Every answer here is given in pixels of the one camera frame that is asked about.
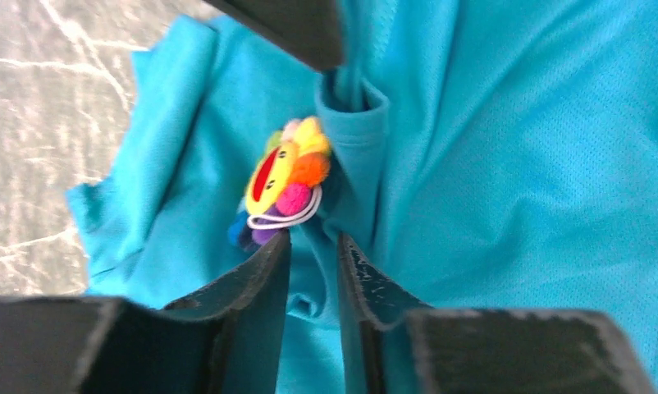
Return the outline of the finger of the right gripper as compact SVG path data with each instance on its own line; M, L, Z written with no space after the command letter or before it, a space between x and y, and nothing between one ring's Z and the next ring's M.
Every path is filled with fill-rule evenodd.
M207 0L213 6L315 71L345 60L334 0Z

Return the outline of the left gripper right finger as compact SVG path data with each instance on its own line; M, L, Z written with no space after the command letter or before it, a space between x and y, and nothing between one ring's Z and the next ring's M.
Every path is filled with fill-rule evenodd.
M628 338L586 309L437 309L337 241L348 393L652 393Z

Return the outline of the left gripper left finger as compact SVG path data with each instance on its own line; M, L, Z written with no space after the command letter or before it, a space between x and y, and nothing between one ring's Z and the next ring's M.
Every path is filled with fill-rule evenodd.
M0 296L0 393L272 393L289 276L282 231L164 309Z

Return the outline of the colourful flower plush patch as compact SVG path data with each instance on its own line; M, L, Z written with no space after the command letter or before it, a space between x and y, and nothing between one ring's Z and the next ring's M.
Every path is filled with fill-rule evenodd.
M227 238L250 251L312 218L331 170L331 143L318 117L292 119L271 134L249 178Z

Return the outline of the teal t-shirt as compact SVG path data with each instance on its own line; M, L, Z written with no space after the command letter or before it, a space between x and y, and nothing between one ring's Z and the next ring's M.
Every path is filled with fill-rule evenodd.
M276 389L342 393L336 238L439 307L599 309L658 388L658 1L347 1L316 74L222 16L133 57L110 175L67 193L95 295L162 308L226 238L267 139L316 115L333 163L296 227Z

